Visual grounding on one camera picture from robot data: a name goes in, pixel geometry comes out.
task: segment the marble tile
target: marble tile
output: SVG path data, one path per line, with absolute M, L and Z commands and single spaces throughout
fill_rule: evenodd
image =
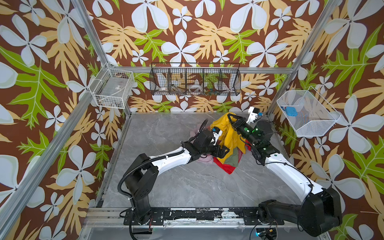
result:
M 153 156 L 172 151 L 189 138 L 197 124 L 206 118 L 211 124 L 222 115 L 134 114 L 103 207 L 130 206 L 127 197 L 117 192 L 117 184 L 139 154 Z M 280 148 L 279 139 L 273 140 L 273 145 Z M 197 161 L 175 167 L 157 177 L 149 194 L 153 207 L 250 207 L 268 199 L 300 202 L 279 177 L 256 164 L 250 151 L 230 175 L 216 164 Z

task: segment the yellow jacket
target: yellow jacket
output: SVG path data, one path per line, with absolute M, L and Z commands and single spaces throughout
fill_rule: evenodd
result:
M 210 127 L 211 129 L 213 127 L 218 127 L 221 131 L 223 131 L 221 136 L 218 138 L 221 140 L 220 146 L 224 145 L 229 148 L 229 153 L 227 153 L 224 158 L 217 158 L 222 164 L 225 163 L 225 160 L 228 157 L 232 156 L 233 150 L 237 147 L 245 154 L 245 144 L 240 140 L 240 135 L 238 135 L 237 132 L 232 128 L 227 115 L 228 113 L 214 121 Z

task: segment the red cloth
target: red cloth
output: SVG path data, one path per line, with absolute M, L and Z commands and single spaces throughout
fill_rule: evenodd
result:
M 248 148 L 248 151 L 251 151 L 251 143 L 248 142 L 248 140 L 245 140 L 245 142 L 248 143 L 248 145 L 245 145 Z
M 239 155 L 239 162 L 243 155 L 241 150 L 238 148 L 238 155 Z M 223 169 L 226 173 L 231 174 L 235 170 L 235 167 L 228 165 L 228 164 L 222 164 L 217 158 L 214 157 L 214 163 L 216 163 L 221 169 Z

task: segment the brown wall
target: brown wall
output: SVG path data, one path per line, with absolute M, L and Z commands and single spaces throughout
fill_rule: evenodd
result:
M 343 224 L 330 232 L 337 240 L 384 236 L 383 6 L 382 1 L 343 1 L 312 48 L 313 58 L 302 65 L 307 77 L 291 83 L 291 89 L 317 87 L 342 114 L 324 137 L 296 137 L 281 111 L 275 111 L 296 167 L 324 187 L 332 185 L 345 203 Z M 349 19 L 354 23 L 348 30 L 335 25 Z
M 0 1 L 0 205 L 17 191 L 27 168 L 39 161 L 77 105 L 84 85 L 100 69 L 73 6 L 59 1 L 62 9 L 54 8 L 54 2 L 38 1 L 31 9 L 30 1 Z M 70 13 L 70 20 L 64 18 L 65 13 Z M 66 21 L 74 24 L 69 32 Z M 59 23 L 64 27 L 58 30 Z M 23 50 L 24 36 L 35 45 L 32 55 L 28 47 Z M 55 239 L 78 237 L 124 123 L 121 111 L 110 114 L 110 109 L 103 108 L 103 119 L 97 111 L 98 107 L 90 105 L 84 112 L 8 239 L 51 239 L 54 236 L 48 234 L 56 228 Z M 101 139 L 100 146 L 95 124 L 100 129 L 105 126 L 106 139 Z M 83 171 L 78 178 L 78 166 L 89 173 Z
M 246 4 L 240 4 L 238 0 L 158 0 L 149 6 L 152 11 L 158 11 L 155 14 L 156 18 L 153 19 L 149 9 L 144 11 L 144 15 L 142 13 L 136 15 L 136 11 L 141 11 L 146 6 L 142 4 L 144 1 L 138 1 L 137 4 L 130 4 L 134 1 L 129 0 L 108 2 L 110 4 L 104 5 L 95 1 L 84 3 L 94 17 L 92 22 L 107 49 L 111 63 L 122 66 L 149 66 L 151 62 L 175 61 L 174 58 L 178 54 L 176 38 L 180 39 L 181 43 L 185 41 L 182 49 L 188 47 L 185 53 L 188 54 L 187 59 L 182 56 L 180 58 L 182 62 L 196 62 L 199 65 L 215 62 L 217 60 L 215 58 L 218 57 L 215 56 L 216 52 L 220 51 L 221 55 L 228 52 L 224 58 L 225 66 L 228 63 L 240 63 L 242 67 L 248 67 L 250 62 L 256 61 L 252 61 L 254 58 L 261 55 L 261 52 L 253 53 L 256 52 L 255 49 L 260 49 L 257 48 L 256 43 L 259 42 L 263 48 L 266 43 L 270 45 L 269 49 L 277 46 L 269 53 L 270 58 L 273 59 L 275 56 L 277 61 L 273 64 L 271 60 L 270 65 L 291 66 L 324 5 L 323 1 L 318 0 L 312 1 L 311 5 L 308 1 L 256 2 L 253 6 L 258 10 L 259 20 L 256 20 L 252 18 L 252 9 L 249 13 L 242 12 L 241 9 L 242 7 L 245 9 Z M 177 22 L 180 18 L 177 16 L 178 12 L 182 12 L 183 7 L 187 9 L 182 20 L 186 20 L 186 28 L 183 27 L 182 22 Z M 202 15 L 199 14 L 200 7 L 203 9 Z M 281 16 L 279 11 L 282 14 L 285 9 L 287 13 L 284 20 L 286 21 L 282 20 L 283 25 L 279 28 L 277 22 Z M 236 24 L 241 25 L 242 19 L 245 21 L 244 26 L 236 27 Z M 253 45 L 250 49 L 253 51 L 248 51 L 249 54 L 247 54 L 248 46 L 251 44 Z M 172 45 L 175 45 L 175 51 L 171 51 Z M 269 67 L 266 57 L 259 62 L 251 66 Z M 149 86 L 149 83 L 145 84 L 149 80 L 149 75 L 140 74 L 135 78 L 137 87 L 132 91 L 132 97 L 128 101 L 132 111 L 137 112 L 171 112 L 181 109 L 191 112 L 246 110 L 248 106 L 269 106 L 283 78 L 284 76 L 265 74 L 242 76 L 241 95 L 237 98 L 230 96 L 227 98 L 216 96 L 156 98 L 152 97 L 146 88 Z M 263 93 L 266 85 L 270 90 Z M 251 94 L 253 98 L 246 98 L 246 94 Z

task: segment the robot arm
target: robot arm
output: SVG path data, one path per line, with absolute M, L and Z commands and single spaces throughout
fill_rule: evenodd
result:
M 243 117 L 228 114 L 233 129 L 249 142 L 256 162 L 260 162 L 259 165 L 266 166 L 280 177 L 301 201 L 301 205 L 285 204 L 276 200 L 262 202 L 258 206 L 258 219 L 264 223 L 273 222 L 275 219 L 297 223 L 313 237 L 341 225 L 339 194 L 331 187 L 325 189 L 315 183 L 288 162 L 270 144 L 269 134 L 273 133 L 271 129 L 265 127 L 266 125 L 256 125 L 253 128 L 248 124 L 256 122 L 258 109 L 250 107 L 248 112 L 248 121 Z
M 248 120 L 243 117 L 228 114 L 234 130 L 249 142 L 251 152 L 259 165 L 266 166 L 280 177 L 299 197 L 301 204 L 285 204 L 276 200 L 262 202 L 258 206 L 258 219 L 269 224 L 276 219 L 300 224 L 311 236 L 318 236 L 341 224 L 341 206 L 339 194 L 332 188 L 324 189 L 310 180 L 297 168 L 289 163 L 284 156 L 270 144 L 273 132 L 270 124 L 251 127 L 248 123 L 256 122 L 260 116 L 259 110 L 251 107 Z M 211 131 L 205 129 L 205 120 L 198 134 L 174 151 L 159 156 L 140 154 L 124 174 L 118 184 L 118 191 L 130 197 L 136 221 L 145 224 L 151 215 L 148 194 L 151 192 L 159 174 L 179 165 L 188 164 L 200 158 L 201 155 L 211 154 L 223 158 L 229 149 L 217 143 L 221 130 L 214 127 Z M 121 190 L 122 184 L 131 192 Z
M 118 192 L 129 197 L 136 220 L 145 224 L 151 215 L 151 206 L 148 194 L 151 192 L 156 178 L 159 174 L 179 165 L 193 162 L 201 155 L 211 154 L 214 157 L 223 158 L 229 149 L 217 143 L 222 131 L 218 127 L 208 130 L 205 128 L 208 119 L 200 127 L 196 136 L 188 141 L 181 142 L 181 147 L 174 151 L 148 157 L 140 154 L 125 172 L 118 183 Z M 130 193 L 121 189 L 125 183 Z

